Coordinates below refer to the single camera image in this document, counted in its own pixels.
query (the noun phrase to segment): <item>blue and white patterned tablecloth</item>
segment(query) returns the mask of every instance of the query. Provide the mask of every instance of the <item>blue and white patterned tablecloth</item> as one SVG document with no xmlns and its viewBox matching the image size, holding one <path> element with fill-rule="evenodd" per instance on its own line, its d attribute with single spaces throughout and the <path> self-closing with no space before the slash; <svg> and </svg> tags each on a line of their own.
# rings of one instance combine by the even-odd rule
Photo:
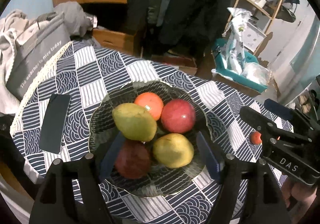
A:
<svg viewBox="0 0 320 224">
<path fill-rule="evenodd" d="M 171 66 L 111 49 L 94 49 L 74 41 L 23 109 L 13 134 L 14 143 L 27 163 L 44 176 L 55 158 L 78 160 L 89 151 L 89 120 L 107 93 L 131 81 L 159 79 L 187 91 L 207 114 L 209 127 L 215 136 L 213 141 L 241 160 L 255 162 L 261 153 L 261 145 L 252 145 L 249 141 L 253 128 L 240 119 L 241 106 L 252 107 L 273 120 L 278 128 L 292 130 L 287 121 L 226 84 L 202 80 Z M 45 110 L 53 93 L 71 95 L 60 155 L 42 151 L 38 146 Z M 285 176 L 277 169 L 272 170 L 281 185 Z M 241 212 L 246 184 L 246 180 L 241 183 L 234 218 Z M 174 196 L 145 199 L 132 196 L 108 182 L 100 186 L 112 214 L 145 223 L 168 224 L 198 224 L 204 221 L 220 188 L 206 171 L 194 178 L 187 189 Z M 76 200 L 81 201 L 77 180 L 73 180 L 73 190 Z"/>
</svg>

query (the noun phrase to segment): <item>yellow pear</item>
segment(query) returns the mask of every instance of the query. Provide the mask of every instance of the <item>yellow pear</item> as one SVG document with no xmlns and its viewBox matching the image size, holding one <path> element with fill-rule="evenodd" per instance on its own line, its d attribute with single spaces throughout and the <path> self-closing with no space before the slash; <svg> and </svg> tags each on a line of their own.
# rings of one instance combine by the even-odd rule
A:
<svg viewBox="0 0 320 224">
<path fill-rule="evenodd" d="M 189 164 L 194 149 L 190 141 L 182 134 L 167 134 L 155 141 L 153 156 L 168 168 L 179 168 Z"/>
</svg>

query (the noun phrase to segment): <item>smartphone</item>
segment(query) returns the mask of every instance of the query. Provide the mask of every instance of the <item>smartphone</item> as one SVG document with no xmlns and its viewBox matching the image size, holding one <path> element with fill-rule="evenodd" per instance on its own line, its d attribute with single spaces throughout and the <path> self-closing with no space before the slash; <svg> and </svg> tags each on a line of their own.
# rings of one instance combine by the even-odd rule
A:
<svg viewBox="0 0 320 224">
<path fill-rule="evenodd" d="M 67 118 L 70 95 L 52 94 L 44 114 L 39 148 L 59 154 L 64 124 Z"/>
</svg>

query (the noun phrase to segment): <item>lace trim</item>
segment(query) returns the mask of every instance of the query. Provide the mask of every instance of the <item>lace trim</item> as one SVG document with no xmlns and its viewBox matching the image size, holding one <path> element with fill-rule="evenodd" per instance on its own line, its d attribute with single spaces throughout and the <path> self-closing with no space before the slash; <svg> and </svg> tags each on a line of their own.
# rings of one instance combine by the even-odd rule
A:
<svg viewBox="0 0 320 224">
<path fill-rule="evenodd" d="M 62 46 L 60 48 L 60 50 L 54 55 L 52 56 L 48 62 L 44 65 L 44 67 L 40 70 L 39 74 L 36 76 L 36 78 L 32 81 L 31 85 L 29 86 L 27 92 L 25 93 L 25 95 L 23 96 L 23 99 L 20 103 L 20 106 L 18 108 L 18 111 L 13 119 L 12 125 L 10 127 L 10 134 L 11 137 L 13 137 L 13 135 L 17 132 L 17 123 L 18 120 L 20 120 L 20 118 L 22 117 L 22 112 L 23 109 L 25 108 L 25 106 L 27 105 L 29 99 L 32 97 L 33 92 L 36 90 L 36 88 L 38 87 L 38 85 L 43 82 L 44 80 L 46 80 L 46 76 L 47 74 L 50 72 L 51 69 L 54 68 L 54 66 L 57 64 L 57 61 L 59 60 L 59 58 L 62 57 L 62 55 L 64 54 L 64 52 L 68 49 L 68 47 L 72 44 L 72 41 L 69 41 L 67 44 L 65 44 L 64 46 Z"/>
</svg>

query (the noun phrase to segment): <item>human hand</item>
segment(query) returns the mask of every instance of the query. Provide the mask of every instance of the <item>human hand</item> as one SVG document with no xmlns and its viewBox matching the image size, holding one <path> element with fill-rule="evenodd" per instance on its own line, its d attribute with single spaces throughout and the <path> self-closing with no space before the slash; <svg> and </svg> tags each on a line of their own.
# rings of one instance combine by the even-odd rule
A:
<svg viewBox="0 0 320 224">
<path fill-rule="evenodd" d="M 300 202 L 300 207 L 291 215 L 291 224 L 297 224 L 315 200 L 317 187 L 309 187 L 303 183 L 294 182 L 286 178 L 281 191 L 287 207 L 290 206 L 290 196 Z"/>
</svg>

